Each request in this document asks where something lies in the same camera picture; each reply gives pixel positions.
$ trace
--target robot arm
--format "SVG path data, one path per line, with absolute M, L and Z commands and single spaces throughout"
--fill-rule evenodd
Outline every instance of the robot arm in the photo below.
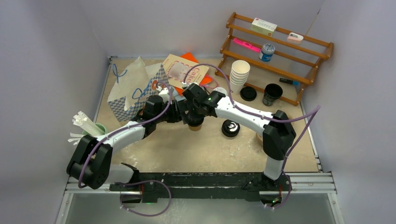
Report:
M 120 151 L 127 145 L 144 139 L 155 129 L 160 122 L 176 123 L 183 121 L 185 124 L 196 124 L 203 122 L 204 117 L 214 116 L 230 119 L 243 126 L 255 131 L 263 137 L 263 150 L 268 155 L 264 175 L 271 180 L 277 180 L 281 175 L 282 163 L 287 150 L 291 147 L 296 133 L 290 123 L 276 123 L 243 113 L 231 104 L 230 99 L 223 93 L 212 91 L 209 95 L 197 84 L 189 85 L 183 91 L 183 98 L 178 101 L 173 100 L 169 109 L 157 120 L 136 126 L 108 138 L 100 145 L 94 159 L 90 159 L 88 167 L 84 172 L 83 183 L 97 189 L 105 182 L 116 182 L 117 173 L 110 166 L 112 154 Z M 262 114 L 265 117 L 274 119 L 288 119 L 282 111 L 275 114 L 262 112 L 243 104 L 236 103 L 239 107 Z M 126 126 L 150 120 L 160 114 L 166 104 L 160 96 L 151 96 L 146 102 L 145 107 L 138 115 L 129 121 Z M 67 167 L 67 173 L 78 179 L 82 171 L 82 166 L 93 147 L 107 135 L 98 138 L 89 135 L 84 136 L 77 145 L 76 151 Z M 133 176 L 136 168 L 124 164 L 121 168 L 122 177 L 118 182 L 126 182 L 125 179 Z

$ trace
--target white box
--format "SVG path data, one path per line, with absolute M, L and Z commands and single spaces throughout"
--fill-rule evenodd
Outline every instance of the white box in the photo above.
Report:
M 272 36 L 274 34 L 274 31 L 276 30 L 276 27 L 277 25 L 274 23 L 255 18 L 252 22 L 252 26 L 250 27 L 250 29 L 257 33 Z

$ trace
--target white backdrop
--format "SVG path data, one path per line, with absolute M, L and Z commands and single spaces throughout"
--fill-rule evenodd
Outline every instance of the white backdrop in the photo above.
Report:
M 303 98 L 325 171 L 347 224 L 396 223 L 396 76 L 393 0 L 326 0 L 309 35 L 334 53 Z
M 306 33 L 324 0 L 80 0 L 112 56 L 219 56 L 232 12 Z
M 107 58 L 78 0 L 0 4 L 1 223 L 54 223 L 78 111 L 93 117 Z

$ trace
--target stack of paper cups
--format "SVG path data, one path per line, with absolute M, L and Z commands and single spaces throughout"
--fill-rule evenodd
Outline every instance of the stack of paper cups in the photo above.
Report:
M 248 79 L 250 65 L 246 61 L 235 61 L 231 66 L 230 86 L 231 92 L 239 93 Z

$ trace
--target black cup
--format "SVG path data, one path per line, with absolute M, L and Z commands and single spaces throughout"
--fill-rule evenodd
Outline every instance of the black cup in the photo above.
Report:
M 268 84 L 264 89 L 264 97 L 262 102 L 266 106 L 271 106 L 274 104 L 275 100 L 279 99 L 283 94 L 282 88 L 277 84 Z

